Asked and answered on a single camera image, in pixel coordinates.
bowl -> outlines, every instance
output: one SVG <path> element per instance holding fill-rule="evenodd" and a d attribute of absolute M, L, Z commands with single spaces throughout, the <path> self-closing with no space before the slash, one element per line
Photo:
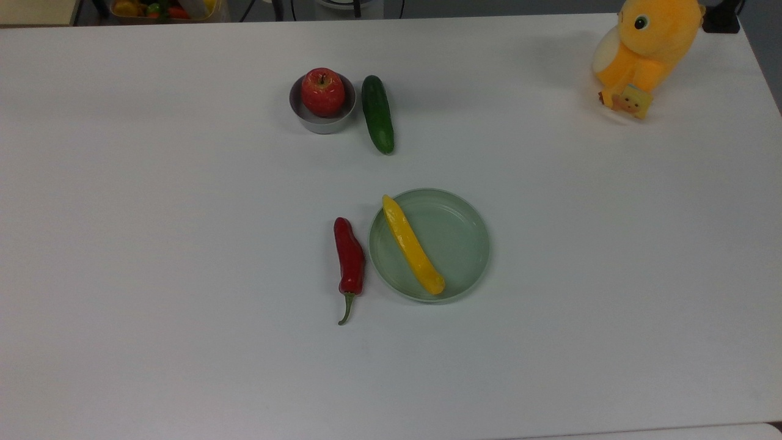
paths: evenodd
<path fill-rule="evenodd" d="M 301 101 L 301 81 L 304 76 L 296 80 L 291 87 L 289 96 L 291 109 L 299 118 L 301 125 L 307 130 L 319 135 L 330 135 L 345 128 L 350 123 L 350 115 L 356 108 L 356 90 L 350 80 L 338 74 L 345 86 L 345 102 L 339 108 L 339 112 L 333 117 L 320 117 L 313 114 Z"/>
<path fill-rule="evenodd" d="M 403 296 L 421 302 L 445 302 L 462 297 L 481 279 L 489 264 L 490 238 L 477 210 L 461 197 L 441 189 L 421 188 L 394 200 L 445 279 L 442 293 L 430 294 L 407 263 L 381 208 L 369 229 L 369 258 L 380 278 Z"/>

pepper stem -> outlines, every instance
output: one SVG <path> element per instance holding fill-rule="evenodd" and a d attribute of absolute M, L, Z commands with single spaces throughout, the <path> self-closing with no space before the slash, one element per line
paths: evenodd
<path fill-rule="evenodd" d="M 353 298 L 356 297 L 356 294 L 347 292 L 345 294 L 345 315 L 343 317 L 342 321 L 339 321 L 338 324 L 340 326 L 344 326 L 347 322 L 347 317 L 350 315 L 350 306 L 353 305 Z"/>

plate rim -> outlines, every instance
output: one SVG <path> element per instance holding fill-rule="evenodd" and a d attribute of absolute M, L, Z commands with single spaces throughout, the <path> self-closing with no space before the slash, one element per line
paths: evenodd
<path fill-rule="evenodd" d="M 480 274 L 475 278 L 475 281 L 473 281 L 473 283 L 470 284 L 469 287 L 465 288 L 463 291 L 455 294 L 454 296 L 448 297 L 448 298 L 442 298 L 442 299 L 440 299 L 440 298 L 434 298 L 434 299 L 416 298 L 416 297 L 410 296 L 409 294 L 405 294 L 404 292 L 402 292 L 402 291 L 396 289 L 394 286 L 392 286 L 391 283 L 389 283 L 388 280 L 386 280 L 386 278 L 383 277 L 381 271 L 378 269 L 378 264 L 375 261 L 376 256 L 372 252 L 372 245 L 371 245 L 371 243 L 372 243 L 371 238 L 372 238 L 373 225 L 377 221 L 378 217 L 385 217 L 385 215 L 383 214 L 382 206 L 380 207 L 380 209 L 378 209 L 377 213 L 372 216 L 370 224 L 369 224 L 369 234 L 368 234 L 368 237 L 367 237 L 367 248 L 368 248 L 368 253 L 369 253 L 369 260 L 372 263 L 372 267 L 375 268 L 375 272 L 377 272 L 379 278 L 383 281 L 383 283 L 386 286 L 388 286 L 389 289 L 393 290 L 394 292 L 397 292 L 399 295 L 401 295 L 401 296 L 403 296 L 403 297 L 405 297 L 407 299 L 410 299 L 412 301 L 426 303 L 426 304 L 444 304 L 444 303 L 449 303 L 449 302 L 452 302 L 452 301 L 456 301 L 457 299 L 460 299 L 460 298 L 466 296 L 467 294 L 471 293 L 475 289 L 475 287 L 479 284 L 479 282 L 483 279 L 483 277 L 486 275 L 486 272 L 488 272 L 489 264 L 491 263 L 492 255 L 493 255 L 493 246 L 492 246 L 492 243 L 491 243 L 492 240 L 491 240 L 491 234 L 489 233 L 489 227 L 486 224 L 486 220 L 483 218 L 483 216 L 481 215 L 480 211 L 478 211 L 475 208 L 475 206 L 473 206 L 470 202 L 468 202 L 464 197 L 461 197 L 458 194 L 452 193 L 451 191 L 447 191 L 445 189 L 433 188 L 433 187 L 426 186 L 426 187 L 422 187 L 422 188 L 414 188 L 414 189 L 409 189 L 407 191 L 403 191 L 402 193 L 399 193 L 396 196 L 393 196 L 391 198 L 396 200 L 397 197 L 401 197 L 401 196 L 404 196 L 404 195 L 409 194 L 409 193 L 416 193 L 416 192 L 419 192 L 419 191 L 435 191 L 437 193 L 445 193 L 445 194 L 447 194 L 447 195 L 449 195 L 451 197 L 455 197 L 455 198 L 461 200 L 461 202 L 464 203 L 465 205 L 467 205 L 470 209 L 472 209 L 475 212 L 475 214 L 478 216 L 478 219 L 480 220 L 481 226 L 482 226 L 483 230 L 486 233 L 486 238 L 487 238 L 486 246 L 487 246 L 487 249 L 486 249 L 486 264 L 483 265 L 483 268 L 482 268 Z"/>

toy eye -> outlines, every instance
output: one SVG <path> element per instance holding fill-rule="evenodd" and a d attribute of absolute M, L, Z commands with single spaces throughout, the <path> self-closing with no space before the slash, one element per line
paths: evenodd
<path fill-rule="evenodd" d="M 644 29 L 646 26 L 649 26 L 649 17 L 638 16 L 635 22 L 636 29 L 640 31 L 641 29 Z"/>

yellow chili pepper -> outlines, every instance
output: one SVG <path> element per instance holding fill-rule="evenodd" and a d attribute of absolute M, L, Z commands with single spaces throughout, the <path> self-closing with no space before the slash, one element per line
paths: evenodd
<path fill-rule="evenodd" d="M 391 233 L 396 239 L 396 243 L 399 244 L 415 278 L 430 294 L 441 294 L 445 289 L 445 279 L 426 256 L 410 227 L 410 223 L 404 216 L 402 208 L 391 197 L 383 196 L 383 212 L 386 214 L 386 221 L 391 228 Z"/>

